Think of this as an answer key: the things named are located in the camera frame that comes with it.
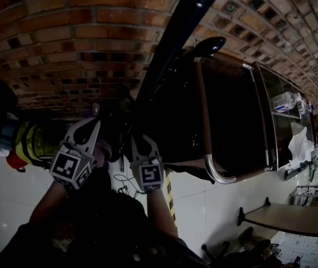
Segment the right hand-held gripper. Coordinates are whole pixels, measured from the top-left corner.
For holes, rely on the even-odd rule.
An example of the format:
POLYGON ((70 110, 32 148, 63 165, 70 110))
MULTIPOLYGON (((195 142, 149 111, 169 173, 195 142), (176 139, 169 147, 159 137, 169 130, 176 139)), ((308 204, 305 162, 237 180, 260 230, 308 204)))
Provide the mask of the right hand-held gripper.
POLYGON ((131 136, 132 161, 130 169, 142 192, 152 192, 164 184, 164 166, 161 162, 157 144, 147 135, 144 139, 144 156, 150 159, 141 160, 135 136, 131 136))

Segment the long black pole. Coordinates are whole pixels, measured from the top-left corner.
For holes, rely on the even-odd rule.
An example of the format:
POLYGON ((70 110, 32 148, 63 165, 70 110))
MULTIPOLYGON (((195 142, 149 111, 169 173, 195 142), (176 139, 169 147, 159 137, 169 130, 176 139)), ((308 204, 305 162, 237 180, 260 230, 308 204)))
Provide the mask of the long black pole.
POLYGON ((179 0, 141 84, 134 114, 141 113, 155 93, 165 71, 215 0, 179 0))

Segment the person's right forearm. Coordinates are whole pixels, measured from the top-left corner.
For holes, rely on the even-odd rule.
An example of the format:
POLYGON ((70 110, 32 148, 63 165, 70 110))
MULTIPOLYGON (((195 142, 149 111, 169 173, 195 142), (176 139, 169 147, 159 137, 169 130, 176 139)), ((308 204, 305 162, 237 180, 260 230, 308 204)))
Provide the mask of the person's right forearm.
POLYGON ((153 226, 166 235, 178 238, 178 231, 161 190, 146 195, 148 218, 153 226))

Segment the person's left forearm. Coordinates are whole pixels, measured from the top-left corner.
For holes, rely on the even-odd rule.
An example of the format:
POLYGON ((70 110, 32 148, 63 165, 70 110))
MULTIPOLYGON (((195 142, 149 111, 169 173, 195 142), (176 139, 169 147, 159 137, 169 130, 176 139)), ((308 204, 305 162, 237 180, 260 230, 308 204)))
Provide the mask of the person's left forearm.
POLYGON ((54 223, 68 204, 68 192, 65 186, 54 180, 33 210, 30 223, 49 225, 54 223))

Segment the person's left hand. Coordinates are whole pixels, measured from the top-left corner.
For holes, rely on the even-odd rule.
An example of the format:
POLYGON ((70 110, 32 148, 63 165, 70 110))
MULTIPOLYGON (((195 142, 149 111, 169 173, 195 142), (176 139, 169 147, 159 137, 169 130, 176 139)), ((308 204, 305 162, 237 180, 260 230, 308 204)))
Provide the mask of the person's left hand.
POLYGON ((112 149, 109 143, 103 139, 98 139, 94 147, 93 156, 96 161, 96 167, 102 168, 112 156, 112 149))

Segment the yellow-green bag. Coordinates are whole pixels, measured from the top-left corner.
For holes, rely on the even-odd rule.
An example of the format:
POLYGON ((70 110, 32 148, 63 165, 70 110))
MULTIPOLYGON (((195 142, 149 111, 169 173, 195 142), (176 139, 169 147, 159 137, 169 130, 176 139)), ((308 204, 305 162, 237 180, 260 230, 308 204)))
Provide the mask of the yellow-green bag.
POLYGON ((64 129, 55 122, 25 121, 17 132, 16 154, 30 165, 49 169, 63 136, 64 129))

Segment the yellow black hazard tape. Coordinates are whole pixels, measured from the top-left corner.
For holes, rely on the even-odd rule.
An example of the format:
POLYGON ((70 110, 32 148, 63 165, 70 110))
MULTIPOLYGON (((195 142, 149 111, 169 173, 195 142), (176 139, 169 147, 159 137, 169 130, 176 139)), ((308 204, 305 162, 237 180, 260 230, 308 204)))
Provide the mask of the yellow black hazard tape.
POLYGON ((166 183, 166 189, 167 189, 167 195, 168 195, 168 204, 169 204, 170 214, 174 220, 175 227, 177 227, 177 220, 175 216, 174 202, 173 202, 173 196, 172 196, 172 186, 171 186, 170 176, 168 172, 165 172, 165 183, 166 183))

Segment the red bag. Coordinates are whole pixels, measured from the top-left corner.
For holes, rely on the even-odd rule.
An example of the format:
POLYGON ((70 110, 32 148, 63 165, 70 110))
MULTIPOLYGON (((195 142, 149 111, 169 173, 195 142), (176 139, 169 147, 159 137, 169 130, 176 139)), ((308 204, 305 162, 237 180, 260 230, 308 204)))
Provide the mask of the red bag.
POLYGON ((16 154, 15 150, 9 152, 9 155, 6 157, 7 164, 20 173, 26 172, 26 165, 28 164, 26 161, 19 158, 16 154))

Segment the person's dark top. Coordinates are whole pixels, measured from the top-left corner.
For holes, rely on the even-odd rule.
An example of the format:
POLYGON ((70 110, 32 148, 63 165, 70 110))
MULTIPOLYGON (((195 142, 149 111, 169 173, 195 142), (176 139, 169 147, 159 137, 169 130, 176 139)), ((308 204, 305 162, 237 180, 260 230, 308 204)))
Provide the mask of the person's dark top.
POLYGON ((100 168, 52 224, 21 225, 0 253, 0 268, 208 268, 179 238, 158 231, 146 204, 112 189, 100 168))

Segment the black office chair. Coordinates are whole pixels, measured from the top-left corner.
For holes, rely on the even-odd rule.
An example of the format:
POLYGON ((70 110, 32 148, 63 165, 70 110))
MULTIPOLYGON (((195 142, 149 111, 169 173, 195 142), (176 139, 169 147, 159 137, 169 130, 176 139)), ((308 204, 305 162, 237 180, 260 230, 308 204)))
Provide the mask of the black office chair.
POLYGON ((271 241, 264 237, 253 234, 254 227, 244 230, 238 240, 243 246, 241 252, 228 252, 230 242, 222 243, 222 250, 218 256, 213 256, 208 251, 207 245, 203 244, 203 250, 210 259, 210 268, 282 268, 282 262, 272 253, 271 241))

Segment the glass display cabinet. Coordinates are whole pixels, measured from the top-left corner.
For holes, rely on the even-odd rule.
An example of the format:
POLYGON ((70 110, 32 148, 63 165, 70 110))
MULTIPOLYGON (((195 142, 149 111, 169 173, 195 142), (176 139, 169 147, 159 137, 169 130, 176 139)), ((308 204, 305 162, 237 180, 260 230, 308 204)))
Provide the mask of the glass display cabinet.
POLYGON ((289 79, 259 63, 254 64, 253 76, 264 112, 269 164, 273 166, 274 170, 278 170, 286 166, 292 158, 288 148, 293 137, 292 123, 306 127, 307 139, 316 143, 312 113, 307 112, 303 117, 300 117, 297 107, 284 113, 277 112, 273 107, 273 97, 284 92, 300 93, 304 97, 303 91, 298 89, 289 79))

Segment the clear plastic water bottle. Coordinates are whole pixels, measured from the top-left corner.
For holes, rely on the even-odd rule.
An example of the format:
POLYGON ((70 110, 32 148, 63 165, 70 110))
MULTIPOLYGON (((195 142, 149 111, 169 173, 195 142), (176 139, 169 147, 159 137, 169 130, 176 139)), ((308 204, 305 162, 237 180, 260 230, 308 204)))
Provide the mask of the clear plastic water bottle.
POLYGON ((301 99, 300 93, 284 92, 279 94, 272 99, 274 110, 279 113, 289 111, 293 109, 301 99))

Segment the white plastic bag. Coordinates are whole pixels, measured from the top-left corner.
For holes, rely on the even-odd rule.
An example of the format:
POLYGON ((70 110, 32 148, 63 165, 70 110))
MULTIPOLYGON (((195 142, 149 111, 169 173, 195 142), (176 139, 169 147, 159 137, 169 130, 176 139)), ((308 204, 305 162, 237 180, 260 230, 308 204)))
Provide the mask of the white plastic bag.
POLYGON ((292 139, 289 142, 288 149, 292 154, 287 169, 297 169, 301 163, 311 161, 311 152, 314 150, 314 143, 307 139, 307 127, 299 123, 291 123, 292 139))

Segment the beige table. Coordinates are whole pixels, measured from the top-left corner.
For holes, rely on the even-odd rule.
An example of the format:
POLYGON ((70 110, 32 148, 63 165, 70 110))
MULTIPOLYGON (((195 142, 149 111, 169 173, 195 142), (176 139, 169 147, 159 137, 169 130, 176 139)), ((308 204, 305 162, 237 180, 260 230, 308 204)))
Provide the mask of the beige table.
POLYGON ((237 225, 243 222, 290 234, 318 237, 318 207, 270 202, 266 197, 264 205, 245 213, 239 209, 237 225))

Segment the white metal frame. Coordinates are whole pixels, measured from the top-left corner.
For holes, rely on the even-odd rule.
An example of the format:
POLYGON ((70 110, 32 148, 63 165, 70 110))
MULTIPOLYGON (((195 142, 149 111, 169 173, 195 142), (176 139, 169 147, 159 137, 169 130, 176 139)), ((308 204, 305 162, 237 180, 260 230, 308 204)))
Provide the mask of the white metal frame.
POLYGON ((302 207, 318 207, 318 185, 302 185, 289 195, 292 205, 302 207))

